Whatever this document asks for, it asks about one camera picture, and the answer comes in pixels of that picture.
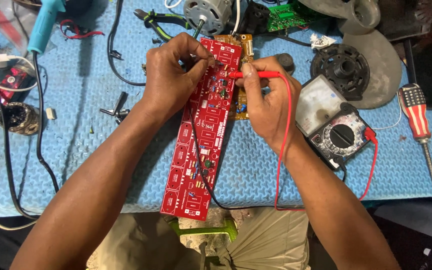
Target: yellow circuit board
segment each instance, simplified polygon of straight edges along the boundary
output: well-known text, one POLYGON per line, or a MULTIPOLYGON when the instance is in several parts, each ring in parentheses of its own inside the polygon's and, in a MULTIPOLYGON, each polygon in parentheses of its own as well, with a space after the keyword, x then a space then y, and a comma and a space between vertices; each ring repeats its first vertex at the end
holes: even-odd
MULTIPOLYGON (((239 37, 233 37, 230 34, 219 34, 215 35, 214 39, 217 41, 241 46, 243 48, 243 56, 241 57, 241 63, 239 67, 243 63, 253 61, 253 56, 255 55, 253 52, 253 36, 250 34, 241 34, 239 37)), ((228 121, 234 120, 245 120, 249 119, 248 110, 244 110, 243 112, 236 113, 236 110, 242 109, 242 104, 247 105, 246 100, 246 92, 242 87, 235 87, 235 92, 233 94, 233 99, 231 101, 231 107, 229 108, 229 113, 227 116, 228 121)))

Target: khaki pants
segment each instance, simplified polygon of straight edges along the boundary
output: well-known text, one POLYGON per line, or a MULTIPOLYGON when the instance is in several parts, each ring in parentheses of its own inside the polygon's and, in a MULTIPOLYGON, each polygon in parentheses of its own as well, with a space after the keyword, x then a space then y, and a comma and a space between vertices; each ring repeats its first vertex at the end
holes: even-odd
POLYGON ((204 265, 159 213, 120 214, 97 249, 99 270, 304 270, 307 230, 306 212, 258 208, 236 240, 218 249, 221 267, 204 265))

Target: green stool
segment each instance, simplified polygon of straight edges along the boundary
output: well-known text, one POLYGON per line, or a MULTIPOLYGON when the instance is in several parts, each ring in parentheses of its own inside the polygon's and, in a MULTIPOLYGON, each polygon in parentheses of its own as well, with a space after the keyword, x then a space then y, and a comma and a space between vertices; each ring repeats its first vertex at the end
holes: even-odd
MULTIPOLYGON (((224 227, 180 229, 178 218, 172 219, 168 224, 178 237, 227 234, 229 236, 229 241, 233 242, 236 236, 238 236, 236 222, 234 222, 232 218, 224 218, 224 227)), ((218 256, 208 256, 206 257, 206 261, 210 261, 214 265, 220 265, 218 256)))

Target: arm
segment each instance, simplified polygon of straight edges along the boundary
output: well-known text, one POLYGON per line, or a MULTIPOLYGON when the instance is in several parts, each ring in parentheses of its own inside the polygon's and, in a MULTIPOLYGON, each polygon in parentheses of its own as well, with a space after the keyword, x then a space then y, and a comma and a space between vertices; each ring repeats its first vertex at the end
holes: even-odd
POLYGON ((147 61, 141 101, 51 200, 10 269, 84 269, 117 219, 145 148, 214 64, 201 43, 185 33, 149 50, 147 61), (191 54, 201 59, 194 63, 191 54), (183 71, 179 59, 192 68, 183 71))
MULTIPOLYGON (((273 57, 243 65, 244 78, 237 81, 246 89, 248 113, 255 132, 279 154, 288 115, 288 95, 285 83, 279 78, 260 80, 257 71, 264 70, 279 71, 290 79, 293 118, 301 84, 273 57), (271 92, 262 97, 261 87, 265 86, 271 92)), ((301 194, 309 222, 339 269, 399 269, 383 234, 361 202, 316 156, 296 125, 289 129, 283 162, 301 194)))

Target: screwdriver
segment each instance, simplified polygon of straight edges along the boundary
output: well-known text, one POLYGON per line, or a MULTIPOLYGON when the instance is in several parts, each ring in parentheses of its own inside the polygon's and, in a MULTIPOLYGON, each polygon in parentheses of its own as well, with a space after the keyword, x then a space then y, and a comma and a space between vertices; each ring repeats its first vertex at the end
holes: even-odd
POLYGON ((431 132, 429 132, 428 119, 426 119, 426 98, 421 87, 415 83, 408 83, 401 87, 398 98, 401 109, 409 120, 413 138, 423 147, 432 181, 432 160, 428 146, 431 132))

